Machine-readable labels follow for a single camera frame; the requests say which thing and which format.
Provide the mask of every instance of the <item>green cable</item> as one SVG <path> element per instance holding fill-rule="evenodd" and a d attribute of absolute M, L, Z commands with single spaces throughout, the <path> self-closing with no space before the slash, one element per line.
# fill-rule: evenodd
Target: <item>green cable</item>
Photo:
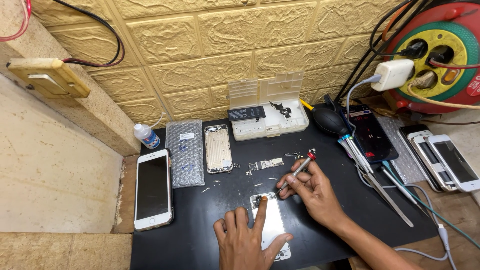
<path fill-rule="evenodd" d="M 441 220 L 443 220 L 445 223 L 448 224 L 448 226 L 452 227 L 454 230 L 456 230 L 457 232 L 461 233 L 465 238 L 467 238 L 472 244 L 474 244 L 478 249 L 480 249 L 480 245 L 477 244 L 477 242 L 475 242 L 475 240 L 473 240 L 468 234 L 464 233 L 461 229 L 455 227 L 455 225 L 453 225 L 452 223 L 450 223 L 448 220 L 446 220 L 445 218 L 443 218 L 441 215 L 439 215 L 437 212 L 433 211 L 432 208 L 430 208 L 428 205 L 426 205 L 425 203 L 423 203 L 422 200 L 420 200 L 419 198 L 417 198 L 417 196 L 415 196 L 411 191 L 409 191 L 402 183 L 402 181 L 400 181 L 397 176 L 393 173 L 392 169 L 390 168 L 390 164 L 388 163 L 388 161 L 382 161 L 382 164 L 387 167 L 387 169 L 390 171 L 391 175 L 395 178 L 395 180 L 397 182 L 400 183 L 400 185 L 402 185 L 402 187 L 404 189 L 406 189 L 408 191 L 408 193 L 410 193 L 418 202 L 420 202 L 423 206 L 425 206 L 428 210 L 430 210 L 430 212 L 432 212 L 433 214 L 435 214 L 437 217 L 439 217 Z"/>

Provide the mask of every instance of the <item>power plug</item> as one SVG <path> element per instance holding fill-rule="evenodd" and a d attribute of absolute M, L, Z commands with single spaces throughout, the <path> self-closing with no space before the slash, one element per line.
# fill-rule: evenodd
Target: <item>power plug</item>
<path fill-rule="evenodd" d="M 382 78 L 378 83 L 371 86 L 378 92 L 395 89 L 404 85 L 413 69 L 413 61 L 410 59 L 392 60 L 378 64 L 375 75 L 380 74 Z"/>

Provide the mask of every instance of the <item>black rubber bulb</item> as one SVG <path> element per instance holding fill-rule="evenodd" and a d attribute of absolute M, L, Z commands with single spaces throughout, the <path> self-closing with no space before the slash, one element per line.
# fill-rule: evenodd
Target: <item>black rubber bulb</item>
<path fill-rule="evenodd" d="M 340 134 L 341 136 L 350 134 L 342 118 L 336 112 L 325 108 L 314 108 L 312 113 L 315 123 L 321 130 L 327 133 Z"/>

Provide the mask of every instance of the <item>hand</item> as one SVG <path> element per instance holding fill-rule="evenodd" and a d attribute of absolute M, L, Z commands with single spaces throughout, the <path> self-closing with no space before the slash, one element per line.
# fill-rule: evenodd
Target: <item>hand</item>
<path fill-rule="evenodd" d="M 304 159 L 297 160 L 291 169 L 292 172 L 303 161 Z M 276 186 L 281 188 L 285 181 L 289 185 L 280 192 L 280 198 L 286 199 L 294 194 L 300 195 L 310 216 L 328 229 L 348 220 L 348 216 L 343 212 L 333 192 L 330 180 L 315 161 L 310 161 L 308 171 L 311 174 L 300 172 L 297 177 L 293 177 L 291 173 L 284 175 Z"/>
<path fill-rule="evenodd" d="M 225 219 L 213 224 L 220 249 L 220 270 L 268 270 L 275 257 L 293 235 L 284 233 L 262 251 L 262 231 L 267 212 L 267 197 L 262 197 L 253 228 L 243 207 L 225 213 Z"/>

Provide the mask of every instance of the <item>smartphone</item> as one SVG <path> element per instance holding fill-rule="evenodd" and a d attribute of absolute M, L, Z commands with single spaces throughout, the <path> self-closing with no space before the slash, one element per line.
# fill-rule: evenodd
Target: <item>smartphone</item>
<path fill-rule="evenodd" d="M 139 232 L 173 220 L 170 164 L 168 149 L 138 158 L 134 226 Z"/>
<path fill-rule="evenodd" d="M 461 192 L 480 189 L 480 179 L 448 135 L 429 136 L 428 146 Z"/>
<path fill-rule="evenodd" d="M 402 143 L 405 145 L 405 147 L 408 150 L 408 153 L 410 156 L 413 158 L 415 163 L 417 164 L 418 168 L 420 169 L 421 173 L 427 180 L 428 184 L 432 189 L 436 192 L 442 192 L 442 189 L 440 185 L 437 183 L 436 179 L 433 177 L 433 175 L 428 171 L 428 169 L 425 167 L 425 164 L 420 159 L 420 156 L 418 153 L 415 151 L 413 148 L 411 139 L 420 135 L 427 135 L 427 134 L 432 134 L 429 130 L 429 128 L 426 125 L 423 124 L 418 124 L 418 125 L 411 125 L 411 126 L 404 126 L 398 129 L 397 131 L 398 136 L 400 137 L 400 140 Z"/>
<path fill-rule="evenodd" d="M 450 176 L 448 176 L 448 174 L 445 172 L 445 169 L 427 144 L 426 138 L 433 136 L 433 134 L 429 133 L 426 135 L 416 135 L 418 135 L 418 133 L 409 134 L 409 138 L 413 136 L 410 139 L 413 148 L 418 153 L 427 169 L 437 180 L 440 188 L 447 192 L 457 190 L 457 187 L 453 183 L 452 179 L 450 179 Z"/>
<path fill-rule="evenodd" d="M 205 128 L 205 153 L 209 174 L 232 171 L 233 162 L 227 125 Z"/>
<path fill-rule="evenodd" d="M 342 109 L 342 117 L 352 132 L 347 121 L 347 108 Z M 380 163 L 384 160 L 398 158 L 397 151 L 370 107 L 367 105 L 350 106 L 350 122 L 357 127 L 354 139 L 369 163 Z"/>
<path fill-rule="evenodd" d="M 262 231 L 262 250 L 265 250 L 270 246 L 270 244 L 275 240 L 275 238 L 283 233 L 285 233 L 285 227 L 283 226 L 282 215 L 280 214 L 280 208 L 278 207 L 278 201 L 276 199 L 275 193 L 264 193 L 253 195 L 250 197 L 250 205 L 252 206 L 253 212 L 253 221 L 257 217 L 258 206 L 262 197 L 266 196 L 268 198 L 267 204 L 267 214 L 265 217 L 265 226 Z M 285 260 L 291 257 L 290 245 L 288 242 L 282 247 L 280 252 L 275 257 L 275 261 Z"/>

